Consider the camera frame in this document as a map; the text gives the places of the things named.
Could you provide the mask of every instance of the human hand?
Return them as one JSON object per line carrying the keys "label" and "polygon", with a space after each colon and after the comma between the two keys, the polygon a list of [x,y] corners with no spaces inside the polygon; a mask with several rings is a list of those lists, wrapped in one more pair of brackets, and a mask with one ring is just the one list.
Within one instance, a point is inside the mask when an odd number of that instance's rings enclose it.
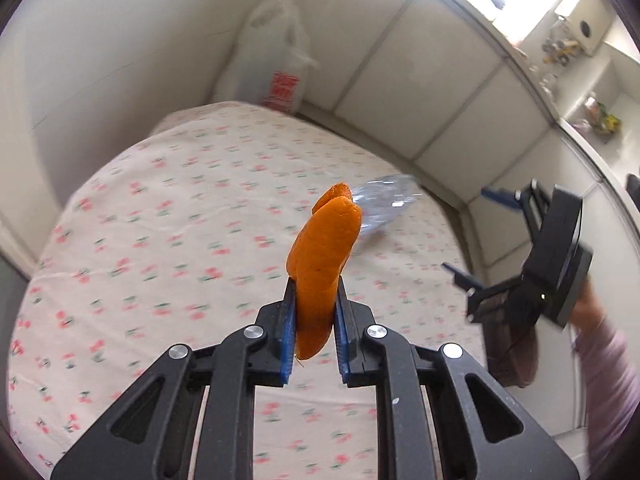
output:
{"label": "human hand", "polygon": [[591,279],[587,275],[569,316],[569,323],[581,332],[589,333],[599,327],[605,316],[604,308],[593,291]]}

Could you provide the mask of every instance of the toy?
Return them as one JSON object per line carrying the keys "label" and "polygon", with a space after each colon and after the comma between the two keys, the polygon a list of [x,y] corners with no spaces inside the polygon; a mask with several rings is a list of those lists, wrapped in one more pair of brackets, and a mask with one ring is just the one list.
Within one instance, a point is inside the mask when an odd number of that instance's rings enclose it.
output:
{"label": "toy", "polygon": [[542,60],[545,64],[559,63],[561,66],[567,66],[570,58],[578,57],[582,52],[580,43],[575,40],[552,40],[546,38],[542,44],[542,50],[546,53],[546,57]]}

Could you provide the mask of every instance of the bed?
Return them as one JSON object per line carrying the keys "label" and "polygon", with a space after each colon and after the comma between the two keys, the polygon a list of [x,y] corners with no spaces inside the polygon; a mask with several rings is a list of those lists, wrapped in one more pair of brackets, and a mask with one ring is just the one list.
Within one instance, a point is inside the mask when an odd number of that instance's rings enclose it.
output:
{"label": "bed", "polygon": [[[315,126],[240,103],[176,112],[72,197],[14,329],[12,437],[45,477],[163,351],[222,341],[282,297],[289,248],[332,184],[397,173]],[[423,196],[359,241],[350,299],[415,344],[455,341],[481,362],[465,296],[440,269],[464,266],[440,207]],[[257,480],[376,478],[375,400],[347,390],[331,339],[288,387],[256,394]]]}

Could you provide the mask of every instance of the pink sleeve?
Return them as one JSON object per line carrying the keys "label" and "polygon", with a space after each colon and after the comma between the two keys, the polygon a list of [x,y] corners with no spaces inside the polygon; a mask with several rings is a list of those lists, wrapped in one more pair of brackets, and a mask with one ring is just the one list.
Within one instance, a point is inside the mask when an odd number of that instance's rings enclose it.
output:
{"label": "pink sleeve", "polygon": [[581,333],[580,356],[587,390],[589,462],[593,470],[626,428],[640,400],[640,383],[626,357],[626,339],[605,319],[591,333]]}

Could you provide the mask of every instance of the clear plastic bottle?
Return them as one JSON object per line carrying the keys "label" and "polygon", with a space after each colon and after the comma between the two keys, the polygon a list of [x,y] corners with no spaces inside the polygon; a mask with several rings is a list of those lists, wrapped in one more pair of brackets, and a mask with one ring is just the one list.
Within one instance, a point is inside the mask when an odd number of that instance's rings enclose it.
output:
{"label": "clear plastic bottle", "polygon": [[407,174],[381,176],[351,190],[353,201],[362,209],[360,236],[388,224],[409,204],[422,196],[414,177]]}

